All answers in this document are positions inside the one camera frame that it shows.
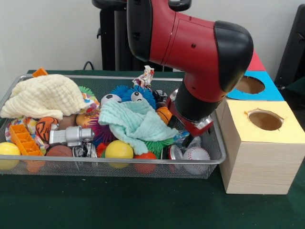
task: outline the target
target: circular hole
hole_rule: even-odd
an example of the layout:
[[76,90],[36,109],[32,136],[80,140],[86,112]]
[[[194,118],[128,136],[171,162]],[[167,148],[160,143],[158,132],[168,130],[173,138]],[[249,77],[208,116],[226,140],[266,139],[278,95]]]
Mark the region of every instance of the circular hole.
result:
[[268,111],[257,111],[249,115],[250,121],[263,130],[278,130],[282,126],[281,119]]
[[244,76],[237,84],[236,89],[248,94],[258,94],[265,90],[265,85],[251,76]]

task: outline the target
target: yellow box top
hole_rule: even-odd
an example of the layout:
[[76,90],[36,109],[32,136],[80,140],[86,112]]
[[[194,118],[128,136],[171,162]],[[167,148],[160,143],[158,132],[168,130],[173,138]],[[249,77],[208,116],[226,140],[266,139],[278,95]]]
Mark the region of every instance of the yellow box top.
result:
[[305,143],[305,132],[286,102],[227,100],[244,142]]

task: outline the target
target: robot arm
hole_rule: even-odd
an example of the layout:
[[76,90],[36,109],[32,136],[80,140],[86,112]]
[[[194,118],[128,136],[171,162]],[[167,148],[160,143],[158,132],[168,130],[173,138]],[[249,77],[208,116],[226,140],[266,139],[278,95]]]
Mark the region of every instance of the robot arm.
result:
[[[190,7],[191,0],[175,2]],[[224,21],[205,21],[174,10],[168,0],[128,0],[130,49],[137,58],[185,72],[168,101],[170,111],[194,135],[243,77],[253,55],[249,32]]]

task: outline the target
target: light green cloth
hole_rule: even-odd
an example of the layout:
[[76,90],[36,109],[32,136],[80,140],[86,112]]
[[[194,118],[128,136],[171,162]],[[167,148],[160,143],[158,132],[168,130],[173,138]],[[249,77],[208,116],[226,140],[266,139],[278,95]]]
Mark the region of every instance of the light green cloth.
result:
[[99,123],[109,125],[114,136],[128,143],[136,155],[148,152],[143,141],[163,141],[178,134],[176,129],[165,125],[145,99],[140,102],[106,102],[101,107]]

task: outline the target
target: wire mesh basket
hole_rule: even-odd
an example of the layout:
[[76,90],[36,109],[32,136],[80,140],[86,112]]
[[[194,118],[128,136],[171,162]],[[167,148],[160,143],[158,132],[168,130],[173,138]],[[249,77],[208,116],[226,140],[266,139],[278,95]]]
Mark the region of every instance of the wire mesh basket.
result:
[[[90,88],[99,101],[117,85],[133,86],[132,77],[73,75],[67,75],[67,77],[71,78],[78,86]],[[29,78],[31,78],[31,75],[28,74],[15,80],[1,100],[0,108],[8,100],[15,85]],[[154,78],[152,88],[161,89],[170,94],[179,87],[181,82],[182,79]],[[0,155],[0,174],[207,179],[216,166],[226,158],[224,142],[216,115],[212,114],[212,118],[214,119],[213,128],[201,136],[201,147],[209,153],[211,160],[141,160]],[[5,142],[5,127],[10,121],[10,119],[2,119],[0,142]],[[183,126],[180,124],[177,124],[176,128],[183,130]],[[11,164],[17,165],[9,170],[3,169],[10,167]]]

